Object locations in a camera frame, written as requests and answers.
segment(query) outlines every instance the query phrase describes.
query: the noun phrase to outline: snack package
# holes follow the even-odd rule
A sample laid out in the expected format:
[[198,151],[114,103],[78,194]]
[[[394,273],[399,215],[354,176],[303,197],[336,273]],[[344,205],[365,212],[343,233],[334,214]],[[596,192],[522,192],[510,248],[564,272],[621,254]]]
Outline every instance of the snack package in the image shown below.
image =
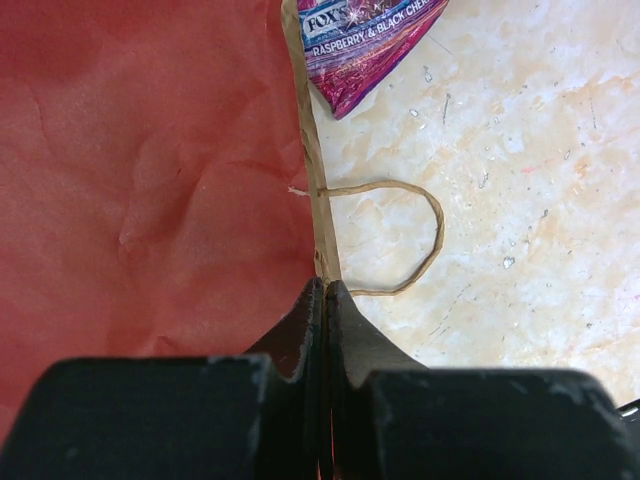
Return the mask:
[[449,0],[298,0],[309,78],[337,119],[375,87]]

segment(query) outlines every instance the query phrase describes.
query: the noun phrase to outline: marble surface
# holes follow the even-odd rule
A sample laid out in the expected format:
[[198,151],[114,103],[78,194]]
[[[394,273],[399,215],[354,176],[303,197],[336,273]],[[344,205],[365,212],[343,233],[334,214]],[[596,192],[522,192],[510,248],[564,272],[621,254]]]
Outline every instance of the marble surface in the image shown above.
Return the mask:
[[[640,397],[638,25],[636,0],[451,0],[344,120],[312,92],[329,186],[400,179],[444,207],[418,284],[357,299],[419,361],[574,367]],[[420,197],[332,208],[351,287],[393,286],[431,249]]]

